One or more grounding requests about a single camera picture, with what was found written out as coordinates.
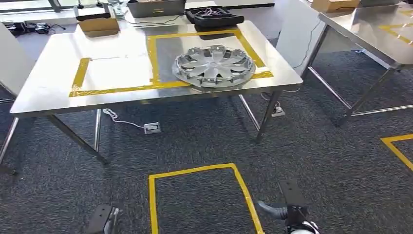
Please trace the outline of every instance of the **window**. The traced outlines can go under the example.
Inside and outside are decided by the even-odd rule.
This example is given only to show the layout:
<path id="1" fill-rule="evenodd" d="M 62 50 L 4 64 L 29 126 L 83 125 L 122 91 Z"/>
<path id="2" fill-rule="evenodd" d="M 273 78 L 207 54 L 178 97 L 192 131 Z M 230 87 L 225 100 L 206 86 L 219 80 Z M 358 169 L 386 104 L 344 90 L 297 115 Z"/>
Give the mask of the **window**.
<path id="1" fill-rule="evenodd" d="M 95 4 L 96 0 L 81 0 L 83 5 Z M 77 0 L 0 0 L 0 13 L 21 12 L 37 10 L 54 10 L 60 12 L 62 9 L 70 9 L 77 5 Z"/>

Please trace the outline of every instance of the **yellow tape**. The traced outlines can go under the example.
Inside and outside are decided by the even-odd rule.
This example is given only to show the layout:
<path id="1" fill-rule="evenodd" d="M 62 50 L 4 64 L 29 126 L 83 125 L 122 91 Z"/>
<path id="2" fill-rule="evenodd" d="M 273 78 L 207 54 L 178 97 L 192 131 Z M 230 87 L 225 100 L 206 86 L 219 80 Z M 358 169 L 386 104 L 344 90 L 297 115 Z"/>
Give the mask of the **yellow tape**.
<path id="1" fill-rule="evenodd" d="M 412 40 L 392 30 L 393 28 L 412 27 L 412 26 L 413 26 L 413 23 L 408 23 L 408 24 L 382 25 L 382 26 L 379 26 L 378 28 L 392 36 L 397 37 L 397 39 L 413 46 Z"/>
<path id="2" fill-rule="evenodd" d="M 232 33 L 234 34 L 234 36 L 236 36 L 236 38 L 239 40 L 241 45 L 244 47 L 247 54 L 254 60 L 257 67 L 265 67 L 264 62 L 261 60 L 258 54 L 254 51 L 252 46 L 248 43 L 248 41 L 245 39 L 245 37 L 242 35 L 239 29 L 148 36 L 147 47 L 148 47 L 149 59 L 152 64 L 152 73 L 153 73 L 153 76 L 150 79 L 150 82 L 152 83 L 151 85 L 145 85 L 145 86 L 140 86 L 140 87 L 104 89 L 104 90 L 80 90 L 83 85 L 83 81 L 85 79 L 89 61 L 91 60 L 90 58 L 82 58 L 80 60 L 79 68 L 77 70 L 75 79 L 73 81 L 72 91 L 69 93 L 69 97 L 189 86 L 189 84 L 183 81 L 160 82 L 159 66 L 158 66 L 157 51 L 156 51 L 156 39 L 216 35 L 216 34 L 227 34 L 227 33 Z M 270 71 L 267 71 L 267 72 L 254 74 L 252 78 L 269 78 L 269 77 L 273 77 L 273 75 Z"/>
<path id="3" fill-rule="evenodd" d="M 152 234 L 158 234 L 158 218 L 156 217 L 155 178 L 152 175 L 149 176 L 149 201 Z"/>
<path id="4" fill-rule="evenodd" d="M 265 71 L 261 73 L 254 74 L 251 79 L 256 78 L 270 78 L 274 75 L 270 71 Z M 191 84 L 176 80 L 169 82 L 160 82 L 157 84 L 143 85 L 137 87 L 127 87 L 127 88 L 114 88 L 114 89 L 101 89 L 101 90 L 72 90 L 69 93 L 69 97 L 80 97 L 88 95 L 98 95 L 98 94 L 111 94 L 111 93 L 121 93 L 121 92 L 130 92 L 130 91 L 139 91 L 139 90 L 149 90 L 149 89 L 167 89 L 167 88 L 177 88 L 190 86 Z"/>
<path id="5" fill-rule="evenodd" d="M 247 202 L 249 211 L 252 216 L 252 220 L 254 221 L 254 226 L 255 226 L 255 229 L 257 230 L 257 234 L 264 234 L 263 228 L 261 226 L 260 220 L 258 218 L 257 212 L 254 207 L 254 203 L 252 202 L 251 195 L 249 194 L 248 188 L 246 187 L 244 180 L 234 163 L 216 164 L 216 165 L 191 168 L 191 169 L 186 169 L 186 170 L 181 170 L 181 171 L 150 175 L 149 176 L 149 203 L 150 203 L 150 222 L 151 222 L 152 234 L 158 234 L 158 218 L 156 214 L 156 191 L 155 191 L 155 179 L 156 178 L 164 178 L 168 176 L 177 176 L 177 175 L 188 174 L 188 173 L 193 173 L 193 172 L 200 172 L 200 171 L 213 170 L 213 169 L 222 169 L 222 168 L 232 168 L 234 170 L 235 177 L 245 196 L 245 201 Z"/>
<path id="6" fill-rule="evenodd" d="M 159 83 L 159 69 L 156 57 L 156 39 L 153 37 L 148 37 L 148 54 L 150 63 L 152 64 L 152 79 L 150 79 L 150 81 L 157 84 Z"/>
<path id="7" fill-rule="evenodd" d="M 241 45 L 243 45 L 247 54 L 252 58 L 252 60 L 254 60 L 255 65 L 257 65 L 257 67 L 265 67 L 264 62 L 261 60 L 260 56 L 258 56 L 258 54 L 255 52 L 255 50 L 251 47 L 248 41 L 245 39 L 241 31 L 235 30 L 234 34 L 240 41 Z"/>
<path id="8" fill-rule="evenodd" d="M 81 58 L 79 67 L 77 69 L 75 79 L 73 80 L 72 90 L 82 87 L 83 80 L 85 79 L 86 71 L 88 70 L 89 61 L 91 58 Z"/>
<path id="9" fill-rule="evenodd" d="M 410 17 L 410 16 L 412 16 L 413 10 L 410 10 L 410 11 L 400 11 L 400 13 L 402 13 L 402 14 Z"/>
<path id="10" fill-rule="evenodd" d="M 163 35 L 148 36 L 148 38 L 162 39 L 162 38 L 181 38 L 181 37 L 192 37 L 192 36 L 206 36 L 206 35 L 234 33 L 235 31 L 238 31 L 238 30 L 232 29 L 232 30 L 209 31 L 209 32 L 163 34 Z"/>
<path id="11" fill-rule="evenodd" d="M 409 134 L 409 135 L 403 135 L 403 136 L 393 136 L 393 137 L 386 137 L 386 138 L 381 138 L 380 140 L 383 141 L 383 143 L 389 147 L 389 149 L 404 163 L 406 164 L 410 170 L 413 171 L 413 163 L 409 161 L 409 159 L 407 159 L 406 156 L 404 156 L 403 153 L 401 153 L 400 150 L 398 150 L 393 144 L 392 142 L 395 141 L 401 141 L 401 140 L 410 140 L 413 139 L 413 134 Z"/>
<path id="12" fill-rule="evenodd" d="M 257 211 L 255 210 L 254 202 L 252 202 L 251 195 L 249 194 L 248 188 L 246 187 L 245 182 L 240 172 L 238 171 L 237 167 L 235 166 L 235 164 L 231 163 L 231 168 L 234 169 L 235 177 L 237 178 L 237 181 L 240 184 L 241 190 L 244 193 L 245 201 L 248 205 L 249 212 L 251 213 L 252 220 L 254 221 L 257 234 L 264 234 L 260 219 L 258 218 Z"/>

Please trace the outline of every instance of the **black case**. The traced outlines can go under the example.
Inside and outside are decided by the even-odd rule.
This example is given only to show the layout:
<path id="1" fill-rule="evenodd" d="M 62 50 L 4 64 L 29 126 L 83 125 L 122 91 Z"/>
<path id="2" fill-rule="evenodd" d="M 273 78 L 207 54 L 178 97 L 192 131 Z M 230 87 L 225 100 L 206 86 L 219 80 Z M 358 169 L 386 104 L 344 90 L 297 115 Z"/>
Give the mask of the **black case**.
<path id="1" fill-rule="evenodd" d="M 220 15 L 212 16 L 196 16 L 196 13 L 200 11 L 205 11 L 206 9 L 211 8 L 214 11 L 218 11 Z M 226 8 L 222 6 L 210 6 L 210 7 L 198 7 L 187 9 L 185 12 L 188 20 L 200 27 L 223 27 L 223 26 L 232 26 L 238 23 L 244 22 L 244 16 L 237 16 L 231 14 Z"/>

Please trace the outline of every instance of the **carpet floor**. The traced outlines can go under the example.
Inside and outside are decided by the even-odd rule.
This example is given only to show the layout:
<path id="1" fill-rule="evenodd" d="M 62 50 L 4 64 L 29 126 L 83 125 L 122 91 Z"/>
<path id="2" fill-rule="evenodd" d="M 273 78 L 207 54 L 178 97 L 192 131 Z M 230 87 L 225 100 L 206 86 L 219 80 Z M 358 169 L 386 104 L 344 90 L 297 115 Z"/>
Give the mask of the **carpet floor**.
<path id="1" fill-rule="evenodd" d="M 314 67 L 350 102 L 384 71 L 352 51 L 321 54 Z M 396 74 L 366 105 L 411 101 L 412 74 Z M 245 98 L 261 118 L 266 101 Z M 82 234 L 97 205 L 113 204 L 122 210 L 121 234 L 149 234 L 149 175 L 221 163 L 236 164 L 255 202 L 282 202 L 277 181 L 297 179 L 322 233 L 411 233 L 412 172 L 380 138 L 411 133 L 413 111 L 355 117 L 337 128 L 332 121 L 344 108 L 311 75 L 281 100 L 286 115 L 271 119 L 261 144 L 252 141 L 254 126 L 237 97 L 115 108 L 121 120 L 159 121 L 162 133 L 144 135 L 103 116 L 107 166 L 45 118 L 22 119 L 4 162 L 20 174 L 0 175 L 0 233 Z M 9 108 L 0 109 L 0 137 Z M 59 117 L 92 144 L 94 111 Z M 411 149 L 411 142 L 402 148 Z M 201 175 L 156 182 L 160 233 L 254 233 L 233 176 Z M 256 208 L 266 233 L 283 233 L 282 222 Z"/>

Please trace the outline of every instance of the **floor socket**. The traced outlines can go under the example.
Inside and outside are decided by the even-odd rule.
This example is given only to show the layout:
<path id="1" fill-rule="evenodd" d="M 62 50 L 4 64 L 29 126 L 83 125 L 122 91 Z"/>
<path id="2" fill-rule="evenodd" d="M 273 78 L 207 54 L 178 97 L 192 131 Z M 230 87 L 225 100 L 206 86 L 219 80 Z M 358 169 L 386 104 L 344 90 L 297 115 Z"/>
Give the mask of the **floor socket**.
<path id="1" fill-rule="evenodd" d="M 271 116 L 272 117 L 278 117 L 278 116 L 284 116 L 285 112 L 282 110 L 280 106 L 277 106 L 274 108 L 274 111 L 272 112 Z"/>
<path id="2" fill-rule="evenodd" d="M 152 133 L 160 133 L 161 132 L 161 126 L 159 125 L 159 122 L 156 123 L 146 123 L 143 125 L 145 134 L 152 134 Z"/>

